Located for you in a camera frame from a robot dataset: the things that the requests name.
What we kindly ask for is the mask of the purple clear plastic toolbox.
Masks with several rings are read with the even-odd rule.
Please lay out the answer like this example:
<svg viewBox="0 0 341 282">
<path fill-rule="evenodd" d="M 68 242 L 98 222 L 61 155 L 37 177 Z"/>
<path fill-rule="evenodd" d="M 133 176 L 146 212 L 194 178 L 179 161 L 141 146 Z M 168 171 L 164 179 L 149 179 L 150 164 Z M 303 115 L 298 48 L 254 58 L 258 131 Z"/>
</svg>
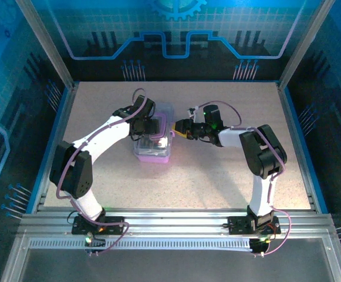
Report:
<svg viewBox="0 0 341 282">
<path fill-rule="evenodd" d="M 174 117 L 173 105 L 166 102 L 156 104 L 151 119 L 160 120 L 158 135 L 145 134 L 134 142 L 133 153 L 141 162 L 167 163 L 171 155 L 171 134 Z"/>
</svg>

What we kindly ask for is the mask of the aluminium framed dark panel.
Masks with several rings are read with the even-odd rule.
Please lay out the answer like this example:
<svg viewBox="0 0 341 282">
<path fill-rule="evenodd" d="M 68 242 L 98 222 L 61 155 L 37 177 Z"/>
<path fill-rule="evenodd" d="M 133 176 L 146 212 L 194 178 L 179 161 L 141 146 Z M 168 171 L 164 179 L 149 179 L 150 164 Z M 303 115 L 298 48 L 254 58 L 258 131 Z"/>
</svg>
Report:
<svg viewBox="0 0 341 282">
<path fill-rule="evenodd" d="M 341 282 L 332 239 L 273 241 L 263 255 L 232 250 L 14 247 L 0 282 Z"/>
</svg>

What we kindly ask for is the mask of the table side rail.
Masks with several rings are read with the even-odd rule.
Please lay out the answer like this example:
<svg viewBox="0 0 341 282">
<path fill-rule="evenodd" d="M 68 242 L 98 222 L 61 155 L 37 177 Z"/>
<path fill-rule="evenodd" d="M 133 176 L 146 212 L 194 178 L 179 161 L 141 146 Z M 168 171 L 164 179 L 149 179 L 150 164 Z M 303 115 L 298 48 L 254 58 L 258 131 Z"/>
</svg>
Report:
<svg viewBox="0 0 341 282">
<path fill-rule="evenodd" d="M 78 87 L 79 82 L 75 82 L 73 88 L 71 90 L 65 89 L 62 95 L 59 109 L 56 113 L 49 140 L 46 145 L 46 149 L 35 180 L 35 184 L 32 189 L 32 194 L 26 208 L 26 214 L 36 213 L 39 205 L 41 204 L 43 195 L 45 195 L 45 197 L 47 195 L 50 185 L 49 175 L 55 155 L 55 150 L 58 143 L 62 140 L 65 134 Z"/>
<path fill-rule="evenodd" d="M 311 210 L 316 213 L 328 214 L 329 211 L 288 88 L 281 89 L 278 86 L 278 94 L 305 190 L 312 200 Z"/>
</svg>

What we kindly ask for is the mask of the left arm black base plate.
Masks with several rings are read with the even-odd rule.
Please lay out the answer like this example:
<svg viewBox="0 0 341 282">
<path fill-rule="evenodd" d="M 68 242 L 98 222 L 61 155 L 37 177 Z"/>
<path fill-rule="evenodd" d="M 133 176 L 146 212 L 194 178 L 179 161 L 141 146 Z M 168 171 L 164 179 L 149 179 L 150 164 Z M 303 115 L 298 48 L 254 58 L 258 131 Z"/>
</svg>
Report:
<svg viewBox="0 0 341 282">
<path fill-rule="evenodd" d="M 123 233 L 124 217 L 122 216 L 103 216 L 97 219 L 99 223 L 114 223 L 111 226 L 103 226 L 101 224 L 94 224 L 86 220 L 81 215 L 74 218 L 72 223 L 73 235 L 121 235 Z"/>
</svg>

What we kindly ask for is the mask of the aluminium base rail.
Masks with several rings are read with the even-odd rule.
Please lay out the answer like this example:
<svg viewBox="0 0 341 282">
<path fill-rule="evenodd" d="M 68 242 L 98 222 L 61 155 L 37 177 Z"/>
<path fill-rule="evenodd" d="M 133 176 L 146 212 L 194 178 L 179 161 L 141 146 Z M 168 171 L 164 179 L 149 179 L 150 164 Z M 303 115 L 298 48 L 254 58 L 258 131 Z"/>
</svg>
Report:
<svg viewBox="0 0 341 282">
<path fill-rule="evenodd" d="M 35 214 L 24 215 L 18 227 L 19 234 L 31 236 L 69 235 L 72 219 L 68 208 L 44 207 Z M 333 229 L 331 215 L 309 210 L 291 210 L 290 219 L 277 213 L 282 230 L 292 223 L 291 236 L 297 233 L 316 233 L 319 229 Z M 109 217 L 124 217 L 131 236 L 227 236 L 222 225 L 229 217 L 245 217 L 242 209 L 111 209 Z"/>
</svg>

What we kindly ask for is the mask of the aluminium post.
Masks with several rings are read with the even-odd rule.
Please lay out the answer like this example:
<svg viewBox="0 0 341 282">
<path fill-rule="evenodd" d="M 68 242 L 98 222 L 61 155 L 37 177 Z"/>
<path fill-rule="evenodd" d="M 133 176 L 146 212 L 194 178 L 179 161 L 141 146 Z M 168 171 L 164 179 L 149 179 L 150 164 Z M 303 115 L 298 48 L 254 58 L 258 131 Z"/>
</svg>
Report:
<svg viewBox="0 0 341 282">
<path fill-rule="evenodd" d="M 314 41 L 318 31 L 320 30 L 320 27 L 324 23 L 335 1 L 336 0 L 321 0 L 318 8 L 313 13 L 305 32 L 298 42 L 294 53 L 290 57 L 279 79 L 278 89 L 280 91 L 284 91 L 284 89 L 288 85 L 301 60 L 309 49 L 311 43 Z"/>
<path fill-rule="evenodd" d="M 74 80 L 71 77 L 60 53 L 56 49 L 48 30 L 43 24 L 37 10 L 35 9 L 31 0 L 15 0 L 23 13 L 27 23 L 34 32 L 36 38 L 41 44 L 43 50 L 52 63 L 55 71 L 58 73 L 62 82 L 68 90 L 72 90 L 75 86 Z"/>
</svg>

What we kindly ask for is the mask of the blue printed back panel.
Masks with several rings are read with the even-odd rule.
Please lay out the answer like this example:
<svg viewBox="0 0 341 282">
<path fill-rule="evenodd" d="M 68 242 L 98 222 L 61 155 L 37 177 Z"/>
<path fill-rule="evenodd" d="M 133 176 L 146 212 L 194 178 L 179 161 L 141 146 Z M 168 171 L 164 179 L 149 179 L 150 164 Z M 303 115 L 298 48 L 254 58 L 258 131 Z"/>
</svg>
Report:
<svg viewBox="0 0 341 282">
<path fill-rule="evenodd" d="M 322 0 L 32 0 L 78 81 L 276 81 Z"/>
</svg>

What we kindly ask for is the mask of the blue printed left side panel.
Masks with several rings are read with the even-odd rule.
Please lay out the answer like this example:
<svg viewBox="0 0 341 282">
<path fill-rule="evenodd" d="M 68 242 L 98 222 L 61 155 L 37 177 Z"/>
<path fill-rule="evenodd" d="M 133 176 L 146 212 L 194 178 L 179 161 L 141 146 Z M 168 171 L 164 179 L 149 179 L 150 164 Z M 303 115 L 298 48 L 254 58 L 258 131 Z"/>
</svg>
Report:
<svg viewBox="0 0 341 282">
<path fill-rule="evenodd" d="M 56 0 L 31 1 L 50 34 Z M 65 89 L 15 0 L 0 0 L 1 218 L 26 212 Z"/>
</svg>

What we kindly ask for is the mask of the blue printed panel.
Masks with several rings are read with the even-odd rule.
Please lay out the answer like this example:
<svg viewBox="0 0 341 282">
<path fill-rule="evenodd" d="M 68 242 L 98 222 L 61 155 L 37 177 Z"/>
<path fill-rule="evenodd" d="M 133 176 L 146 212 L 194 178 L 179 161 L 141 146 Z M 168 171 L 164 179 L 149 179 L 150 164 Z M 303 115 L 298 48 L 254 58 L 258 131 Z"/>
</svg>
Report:
<svg viewBox="0 0 341 282">
<path fill-rule="evenodd" d="M 276 81 L 322 0 L 32 0 L 78 81 Z"/>
<path fill-rule="evenodd" d="M 50 34 L 56 0 L 31 1 Z M 15 0 L 0 0 L 1 218 L 26 212 L 65 89 Z"/>
<path fill-rule="evenodd" d="M 341 242 L 341 0 L 334 1 L 287 88 Z"/>
</svg>

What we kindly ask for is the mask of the right table side rail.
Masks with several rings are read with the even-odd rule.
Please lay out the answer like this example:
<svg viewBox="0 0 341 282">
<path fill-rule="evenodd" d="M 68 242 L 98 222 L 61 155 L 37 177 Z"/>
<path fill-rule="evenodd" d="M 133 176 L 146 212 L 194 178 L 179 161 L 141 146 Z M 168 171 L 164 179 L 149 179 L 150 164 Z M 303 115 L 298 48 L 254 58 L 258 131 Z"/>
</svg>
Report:
<svg viewBox="0 0 341 282">
<path fill-rule="evenodd" d="M 281 89 L 278 86 L 278 94 L 305 190 L 312 200 L 311 210 L 316 213 L 328 214 L 329 211 L 288 88 Z"/>
</svg>

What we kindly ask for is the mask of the left table side rail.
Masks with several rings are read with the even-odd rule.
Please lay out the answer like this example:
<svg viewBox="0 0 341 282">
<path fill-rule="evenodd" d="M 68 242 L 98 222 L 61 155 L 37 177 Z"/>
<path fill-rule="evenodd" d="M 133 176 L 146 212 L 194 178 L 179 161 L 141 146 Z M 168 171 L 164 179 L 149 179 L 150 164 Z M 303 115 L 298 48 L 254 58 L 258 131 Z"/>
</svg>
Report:
<svg viewBox="0 0 341 282">
<path fill-rule="evenodd" d="M 45 195 L 45 197 L 47 195 L 50 185 L 49 175 L 55 155 L 55 150 L 58 143 L 62 140 L 65 134 L 78 87 L 79 82 L 75 82 L 73 88 L 71 90 L 65 89 L 62 95 L 59 109 L 56 113 L 49 140 L 46 145 L 46 149 L 35 180 L 35 184 L 32 189 L 32 194 L 26 208 L 26 214 L 36 213 L 39 205 L 41 204 L 43 195 Z"/>
</svg>

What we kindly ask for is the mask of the right aluminium post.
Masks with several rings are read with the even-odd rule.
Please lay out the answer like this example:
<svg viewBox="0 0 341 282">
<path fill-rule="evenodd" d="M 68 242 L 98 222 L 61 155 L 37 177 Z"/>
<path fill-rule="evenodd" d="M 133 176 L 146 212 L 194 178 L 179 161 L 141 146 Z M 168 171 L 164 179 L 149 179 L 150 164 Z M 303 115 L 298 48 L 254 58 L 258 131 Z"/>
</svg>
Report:
<svg viewBox="0 0 341 282">
<path fill-rule="evenodd" d="M 298 42 L 294 53 L 290 57 L 279 79 L 278 89 L 280 91 L 284 91 L 284 89 L 288 85 L 301 60 L 309 49 L 311 43 L 314 41 L 318 31 L 320 30 L 320 27 L 324 23 L 335 1 L 336 0 L 321 0 L 318 8 L 313 13 L 305 32 Z"/>
</svg>

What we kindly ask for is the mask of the left aluminium post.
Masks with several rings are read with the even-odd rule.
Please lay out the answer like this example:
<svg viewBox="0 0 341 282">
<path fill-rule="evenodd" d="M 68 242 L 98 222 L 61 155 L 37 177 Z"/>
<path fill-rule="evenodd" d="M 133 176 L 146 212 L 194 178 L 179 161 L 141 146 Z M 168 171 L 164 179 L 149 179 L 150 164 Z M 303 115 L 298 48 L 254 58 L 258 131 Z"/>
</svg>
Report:
<svg viewBox="0 0 341 282">
<path fill-rule="evenodd" d="M 62 82 L 68 90 L 72 90 L 75 86 L 74 80 L 71 77 L 60 53 L 56 49 L 48 30 L 43 24 L 37 10 L 35 9 L 31 0 L 15 0 L 23 13 L 27 23 L 34 32 L 36 38 L 41 44 L 43 50 L 52 63 L 55 71 L 58 73 Z"/>
</svg>

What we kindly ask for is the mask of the blue printed right side panel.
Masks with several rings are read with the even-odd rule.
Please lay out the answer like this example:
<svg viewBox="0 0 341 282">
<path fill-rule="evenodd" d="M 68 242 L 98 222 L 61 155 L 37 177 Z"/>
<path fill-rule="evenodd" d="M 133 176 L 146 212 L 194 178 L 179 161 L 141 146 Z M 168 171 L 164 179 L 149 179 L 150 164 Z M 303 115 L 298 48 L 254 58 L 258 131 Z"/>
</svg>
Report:
<svg viewBox="0 0 341 282">
<path fill-rule="evenodd" d="M 287 88 L 341 242 L 341 0 L 334 1 Z"/>
</svg>

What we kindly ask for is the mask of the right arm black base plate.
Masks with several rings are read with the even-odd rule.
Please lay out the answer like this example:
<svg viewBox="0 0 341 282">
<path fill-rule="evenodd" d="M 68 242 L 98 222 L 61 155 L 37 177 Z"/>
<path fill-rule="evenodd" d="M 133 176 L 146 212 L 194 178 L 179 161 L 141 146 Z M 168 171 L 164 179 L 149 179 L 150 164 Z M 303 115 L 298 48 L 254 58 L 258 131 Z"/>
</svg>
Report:
<svg viewBox="0 0 341 282">
<path fill-rule="evenodd" d="M 224 225 L 230 235 L 251 234 L 251 235 L 268 235 L 281 234 L 279 219 L 274 216 L 269 223 L 255 226 L 255 220 L 251 216 L 230 216 Z"/>
</svg>

